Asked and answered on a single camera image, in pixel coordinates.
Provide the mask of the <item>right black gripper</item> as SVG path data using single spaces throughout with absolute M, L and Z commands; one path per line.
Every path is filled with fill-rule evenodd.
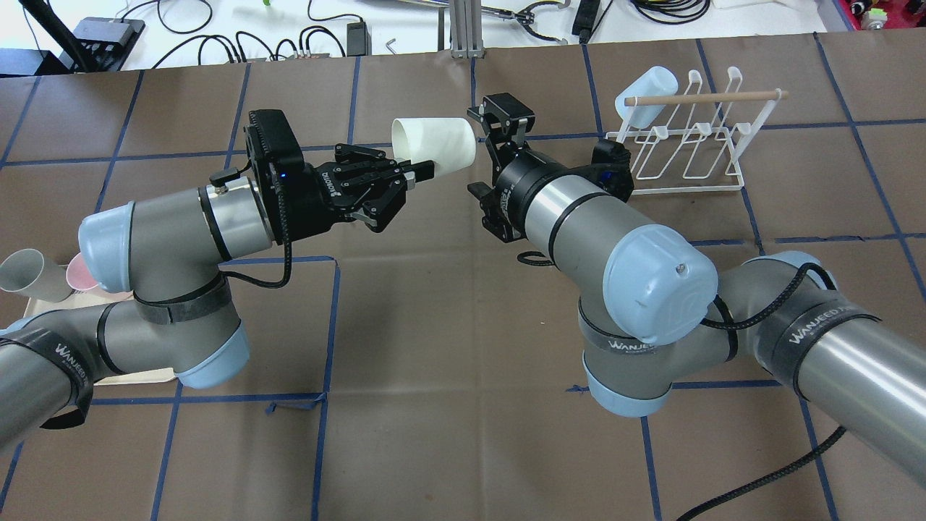
M 525 144 L 535 112 L 511 93 L 493 93 L 468 108 L 467 116 L 482 126 L 493 163 L 492 185 L 467 186 L 483 210 L 483 227 L 506 243 L 554 241 L 579 206 L 579 178 Z

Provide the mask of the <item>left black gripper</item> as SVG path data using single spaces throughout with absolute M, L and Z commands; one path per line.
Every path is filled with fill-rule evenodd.
M 433 161 L 397 164 L 385 151 L 338 144 L 334 160 L 305 166 L 305 184 L 286 189 L 286 224 L 292 242 L 327 233 L 338 222 L 361 221 L 383 233 L 407 200 L 408 185 L 433 180 Z

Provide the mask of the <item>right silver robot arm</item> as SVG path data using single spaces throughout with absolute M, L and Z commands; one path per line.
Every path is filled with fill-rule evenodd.
M 528 240 L 579 288 L 582 365 L 593 399 L 643 418 L 692 375 L 749 355 L 873 451 L 924 482 L 924 349 L 848 300 L 800 251 L 727 271 L 627 203 L 629 153 L 599 140 L 566 168 L 527 142 L 535 113 L 510 93 L 467 115 L 492 182 L 467 187 L 500 241 Z

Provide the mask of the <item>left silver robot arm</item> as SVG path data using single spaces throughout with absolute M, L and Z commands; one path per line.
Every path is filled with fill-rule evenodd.
M 361 221 L 381 233 L 434 159 L 335 146 L 313 167 L 297 145 L 249 145 L 243 169 L 86 218 L 80 252 L 97 284 L 129 300 L 58 309 L 2 330 L 2 449 L 82 425 L 95 384 L 169 368 L 182 385 L 228 381 L 250 356 L 231 280 L 285 287 L 292 244 Z

